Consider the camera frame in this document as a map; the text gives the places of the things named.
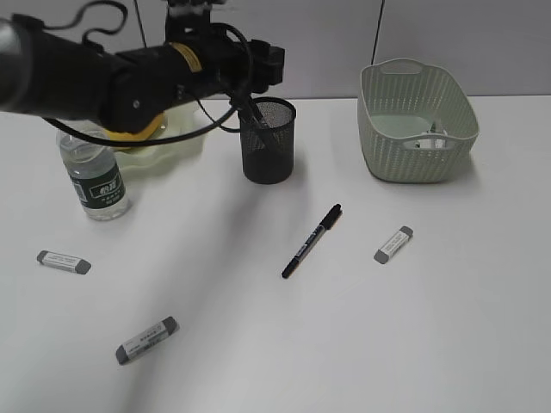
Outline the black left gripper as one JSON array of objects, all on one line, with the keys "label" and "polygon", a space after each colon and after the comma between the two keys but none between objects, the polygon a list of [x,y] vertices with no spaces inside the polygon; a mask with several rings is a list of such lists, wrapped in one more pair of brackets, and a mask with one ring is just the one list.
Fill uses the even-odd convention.
[{"label": "black left gripper", "polygon": [[286,51],[263,40],[248,41],[234,26],[211,21],[165,23],[165,101],[227,95],[234,101],[263,94],[283,82]]}]

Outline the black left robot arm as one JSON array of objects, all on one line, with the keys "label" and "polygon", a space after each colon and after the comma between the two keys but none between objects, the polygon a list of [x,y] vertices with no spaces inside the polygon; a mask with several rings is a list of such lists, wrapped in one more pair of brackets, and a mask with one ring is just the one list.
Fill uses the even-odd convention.
[{"label": "black left robot arm", "polygon": [[224,23],[188,23],[169,17],[164,44],[111,54],[49,34],[32,17],[2,19],[1,109],[138,133],[196,98],[262,94],[282,82],[283,48],[240,43]]}]

